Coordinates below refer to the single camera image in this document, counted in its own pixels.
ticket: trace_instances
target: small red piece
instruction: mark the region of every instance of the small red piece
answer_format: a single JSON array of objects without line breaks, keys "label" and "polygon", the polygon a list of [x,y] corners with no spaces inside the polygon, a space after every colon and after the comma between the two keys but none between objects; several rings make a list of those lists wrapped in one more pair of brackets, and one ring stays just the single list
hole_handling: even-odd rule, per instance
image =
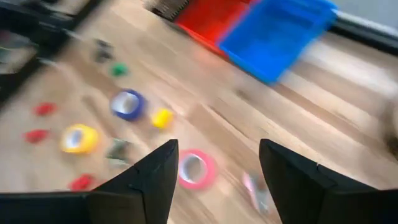
[{"label": "small red piece", "polygon": [[34,113],[37,116],[45,116],[55,110],[55,103],[41,103],[34,108]]},{"label": "small red piece", "polygon": [[25,140],[30,143],[37,143],[47,137],[49,134],[48,130],[36,129],[25,133]]},{"label": "small red piece", "polygon": [[69,189],[72,191],[87,190],[93,181],[92,175],[83,174],[69,185]]}]

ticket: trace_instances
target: yellow object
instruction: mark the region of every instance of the yellow object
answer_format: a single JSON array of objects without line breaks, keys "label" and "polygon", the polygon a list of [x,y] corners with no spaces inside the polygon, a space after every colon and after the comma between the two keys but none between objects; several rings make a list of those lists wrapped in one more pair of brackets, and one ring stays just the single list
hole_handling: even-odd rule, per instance
[{"label": "yellow object", "polygon": [[61,147],[67,153],[91,152],[98,145],[98,133],[84,124],[70,126],[61,141]]},{"label": "yellow object", "polygon": [[165,129],[173,119],[173,113],[168,109],[161,109],[152,119],[152,124],[159,129]]}]

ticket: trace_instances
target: blue tape roll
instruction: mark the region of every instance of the blue tape roll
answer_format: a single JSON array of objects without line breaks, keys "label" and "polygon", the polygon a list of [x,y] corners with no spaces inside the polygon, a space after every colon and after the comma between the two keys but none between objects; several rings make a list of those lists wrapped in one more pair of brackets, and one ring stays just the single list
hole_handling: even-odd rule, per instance
[{"label": "blue tape roll", "polygon": [[113,113],[126,121],[133,121],[144,111],[145,99],[134,90],[122,90],[111,101]]}]

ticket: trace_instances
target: red plastic bin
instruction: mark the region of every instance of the red plastic bin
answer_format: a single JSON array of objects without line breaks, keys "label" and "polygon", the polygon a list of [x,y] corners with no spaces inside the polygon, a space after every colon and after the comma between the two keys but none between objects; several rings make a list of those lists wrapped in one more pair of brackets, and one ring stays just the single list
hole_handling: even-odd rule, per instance
[{"label": "red plastic bin", "polygon": [[223,55],[217,43],[255,0],[193,0],[175,23],[192,38]]}]

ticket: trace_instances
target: red object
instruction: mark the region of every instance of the red object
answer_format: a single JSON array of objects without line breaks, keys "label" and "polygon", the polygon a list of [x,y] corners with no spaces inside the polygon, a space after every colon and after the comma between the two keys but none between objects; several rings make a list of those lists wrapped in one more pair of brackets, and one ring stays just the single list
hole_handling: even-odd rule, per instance
[{"label": "red object", "polygon": [[45,116],[55,110],[55,103],[41,103],[35,107],[34,113],[38,116]]},{"label": "red object", "polygon": [[94,177],[92,175],[83,174],[69,185],[69,189],[72,191],[88,190],[93,181]]},{"label": "red object", "polygon": [[45,139],[48,134],[49,134],[48,130],[36,129],[33,131],[29,131],[28,133],[25,133],[25,140],[30,143],[37,143]]},{"label": "red object", "polygon": [[255,0],[196,0],[178,16],[176,23],[210,50],[227,57],[217,43]]},{"label": "red object", "polygon": [[[187,174],[187,163],[193,157],[198,158],[203,163],[204,174],[199,180],[190,180]],[[189,149],[180,152],[178,162],[178,182],[181,186],[190,190],[203,190],[210,187],[216,179],[216,164],[212,157],[198,149]]]}]

